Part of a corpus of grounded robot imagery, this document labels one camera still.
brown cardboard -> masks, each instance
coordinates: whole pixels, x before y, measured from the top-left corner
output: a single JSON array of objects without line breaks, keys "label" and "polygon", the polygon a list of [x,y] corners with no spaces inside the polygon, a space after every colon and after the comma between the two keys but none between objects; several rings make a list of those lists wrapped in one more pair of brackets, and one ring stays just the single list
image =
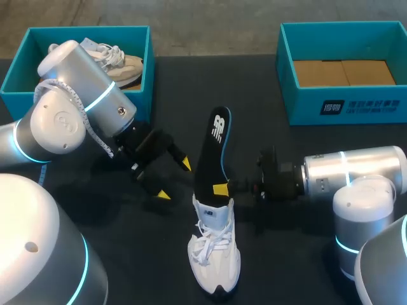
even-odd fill
[{"label": "brown cardboard", "polygon": [[350,86],[395,85],[384,60],[343,60]]},{"label": "brown cardboard", "polygon": [[294,67],[301,87],[349,86],[340,61],[298,60]]}]

new balance logo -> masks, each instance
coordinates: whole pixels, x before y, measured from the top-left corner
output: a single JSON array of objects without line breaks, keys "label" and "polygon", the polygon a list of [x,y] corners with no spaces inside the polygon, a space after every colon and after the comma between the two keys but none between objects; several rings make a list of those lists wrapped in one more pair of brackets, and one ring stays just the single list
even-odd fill
[{"label": "new balance logo", "polygon": [[217,114],[214,121],[214,128],[212,129],[212,135],[219,143],[222,141],[223,128],[224,119]]},{"label": "new balance logo", "polygon": [[203,211],[203,213],[205,215],[208,215],[208,216],[211,216],[211,217],[216,217],[216,213],[212,212],[212,211],[205,210],[205,211]]}]

logo on box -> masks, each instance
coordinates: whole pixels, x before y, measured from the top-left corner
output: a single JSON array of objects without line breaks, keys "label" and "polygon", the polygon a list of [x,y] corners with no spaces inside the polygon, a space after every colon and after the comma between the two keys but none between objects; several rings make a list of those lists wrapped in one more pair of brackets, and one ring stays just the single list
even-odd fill
[{"label": "logo on box", "polygon": [[326,100],[321,108],[320,115],[328,116],[333,114],[339,114],[342,111],[344,100]]}]

white sneaker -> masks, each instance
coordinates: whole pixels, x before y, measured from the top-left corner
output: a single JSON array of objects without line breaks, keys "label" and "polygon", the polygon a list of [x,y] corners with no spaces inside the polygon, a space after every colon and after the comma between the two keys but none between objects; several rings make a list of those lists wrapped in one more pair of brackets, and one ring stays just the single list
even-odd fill
[{"label": "white sneaker", "polygon": [[[120,88],[135,83],[141,77],[144,62],[140,57],[125,55],[118,46],[98,44],[88,38],[80,45]],[[57,46],[55,43],[51,44],[48,52],[52,52]]]},{"label": "white sneaker", "polygon": [[224,207],[203,205],[195,195],[193,205],[198,214],[201,237],[192,236],[188,243],[193,274],[199,285],[212,295],[223,296],[237,284],[240,252],[235,241],[233,199]]}]

cable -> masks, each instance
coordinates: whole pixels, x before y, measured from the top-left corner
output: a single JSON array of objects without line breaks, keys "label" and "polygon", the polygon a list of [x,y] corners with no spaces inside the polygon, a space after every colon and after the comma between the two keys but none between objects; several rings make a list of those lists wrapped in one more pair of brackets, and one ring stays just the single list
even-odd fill
[{"label": "cable", "polygon": [[[93,128],[90,126],[88,115],[86,114],[82,101],[78,97],[76,92],[69,85],[65,84],[63,81],[58,81],[57,79],[46,79],[40,82],[40,84],[38,84],[36,89],[34,90],[34,104],[36,104],[39,101],[45,88],[53,91],[58,90],[60,93],[65,95],[69,99],[69,101],[71,101],[72,104],[74,104],[78,108],[79,113],[82,116],[83,124],[85,125],[85,128],[90,134],[90,136],[96,141],[96,143],[98,143],[103,148],[103,150],[105,150],[105,152],[110,158],[113,158],[114,153],[112,149],[105,142],[103,142],[101,138],[99,138],[99,136],[94,132]],[[41,167],[41,174],[38,180],[38,184],[40,186],[43,186],[44,184],[45,175],[46,175],[46,165],[43,165]]]},{"label": "cable", "polygon": [[41,174],[39,175],[39,180],[38,180],[38,184],[39,184],[40,186],[43,186],[43,185],[44,185],[45,174],[46,174],[46,164],[44,164],[43,166],[41,166]]}]

